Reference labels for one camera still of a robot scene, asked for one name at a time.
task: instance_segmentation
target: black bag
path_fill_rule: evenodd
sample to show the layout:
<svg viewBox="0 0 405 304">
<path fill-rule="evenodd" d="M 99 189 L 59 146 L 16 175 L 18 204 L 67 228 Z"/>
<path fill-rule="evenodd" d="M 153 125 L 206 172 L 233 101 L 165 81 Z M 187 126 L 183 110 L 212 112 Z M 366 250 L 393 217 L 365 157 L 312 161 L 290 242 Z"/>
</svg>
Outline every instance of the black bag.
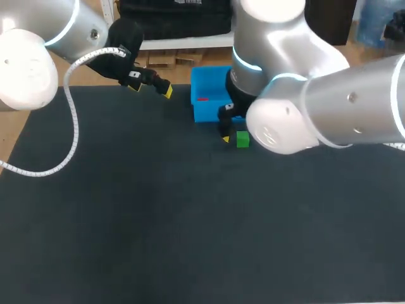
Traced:
<svg viewBox="0 0 405 304">
<path fill-rule="evenodd" d="M 231 31 L 230 0 L 120 0 L 121 16 L 136 21 L 145 40 L 179 39 Z"/>
</svg>

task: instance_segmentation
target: table surface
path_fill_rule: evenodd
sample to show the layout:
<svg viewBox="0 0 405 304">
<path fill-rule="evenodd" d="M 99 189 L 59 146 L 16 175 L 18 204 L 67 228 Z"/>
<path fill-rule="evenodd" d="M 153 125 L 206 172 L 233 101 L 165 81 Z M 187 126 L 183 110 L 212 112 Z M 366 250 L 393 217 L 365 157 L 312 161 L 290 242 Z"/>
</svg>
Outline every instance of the table surface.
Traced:
<svg viewBox="0 0 405 304">
<path fill-rule="evenodd" d="M 0 176 L 0 302 L 349 303 L 405 299 L 405 154 L 382 145 L 282 156 L 226 145 L 189 86 L 74 87 L 77 154 Z M 10 162 L 57 165 L 60 91 Z"/>
</svg>

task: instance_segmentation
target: blue container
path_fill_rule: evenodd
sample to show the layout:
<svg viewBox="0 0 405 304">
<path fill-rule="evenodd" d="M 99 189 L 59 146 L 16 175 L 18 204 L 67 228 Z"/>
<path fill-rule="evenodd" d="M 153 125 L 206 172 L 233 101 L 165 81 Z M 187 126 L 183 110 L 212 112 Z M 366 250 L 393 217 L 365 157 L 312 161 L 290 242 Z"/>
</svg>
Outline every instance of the blue container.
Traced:
<svg viewBox="0 0 405 304">
<path fill-rule="evenodd" d="M 357 40 L 366 46 L 384 48 L 385 26 L 396 11 L 405 8 L 405 0 L 365 0 L 361 10 Z"/>
<path fill-rule="evenodd" d="M 232 103 L 225 88 L 230 69 L 230 66 L 203 66 L 192 69 L 191 104 L 194 107 L 195 122 L 217 122 L 218 109 Z M 244 119 L 234 118 L 234 121 L 243 122 Z"/>
</svg>

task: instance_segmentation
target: white shelf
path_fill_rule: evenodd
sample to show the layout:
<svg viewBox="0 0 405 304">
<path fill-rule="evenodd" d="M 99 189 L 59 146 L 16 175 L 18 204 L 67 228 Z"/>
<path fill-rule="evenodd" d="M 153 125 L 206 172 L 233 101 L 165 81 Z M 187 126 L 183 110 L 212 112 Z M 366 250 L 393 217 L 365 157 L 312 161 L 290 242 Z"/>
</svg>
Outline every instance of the white shelf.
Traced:
<svg viewBox="0 0 405 304">
<path fill-rule="evenodd" d="M 197 49 L 197 48 L 222 48 L 233 46 L 234 33 L 209 37 L 194 37 L 183 39 L 148 40 L 140 46 L 141 50 L 152 49 Z"/>
</svg>

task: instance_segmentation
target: white cable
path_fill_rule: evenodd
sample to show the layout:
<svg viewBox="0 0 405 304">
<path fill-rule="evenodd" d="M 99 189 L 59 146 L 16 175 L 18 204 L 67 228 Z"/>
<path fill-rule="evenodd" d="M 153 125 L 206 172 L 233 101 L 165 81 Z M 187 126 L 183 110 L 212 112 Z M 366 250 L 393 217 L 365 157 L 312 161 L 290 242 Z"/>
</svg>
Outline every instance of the white cable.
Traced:
<svg viewBox="0 0 405 304">
<path fill-rule="evenodd" d="M 122 58 L 124 58 L 126 56 L 125 52 L 122 49 L 119 49 L 117 47 L 106 47 L 104 49 L 98 49 L 97 51 L 91 52 L 91 53 L 81 57 L 80 59 L 76 60 L 65 73 L 65 77 L 63 79 L 63 89 L 65 91 L 65 95 L 68 100 L 70 111 L 72 112 L 72 119 L 73 119 L 73 144 L 72 144 L 72 147 L 70 148 L 68 156 L 66 156 L 66 158 L 58 166 L 54 167 L 53 169 L 43 171 L 43 172 L 31 172 L 31 171 L 22 170 L 20 168 L 14 167 L 14 166 L 0 160 L 1 167 L 5 168 L 7 170 L 13 171 L 15 173 L 29 176 L 29 177 L 43 177 L 43 176 L 48 176 L 48 175 L 51 175 L 53 173 L 60 171 L 61 169 L 63 169 L 63 167 L 65 167 L 68 164 L 68 162 L 71 160 L 71 158 L 73 157 L 73 155 L 76 152 L 77 143 L 78 143 L 78 119 L 77 119 L 75 103 L 73 102 L 73 98 L 72 98 L 72 95 L 70 94 L 70 90 L 69 90 L 70 75 L 80 65 L 83 65 L 84 63 L 87 63 L 89 60 L 91 60 L 95 57 L 98 57 L 100 55 L 104 55 L 104 54 L 114 54 L 114 55 L 117 55 Z"/>
</svg>

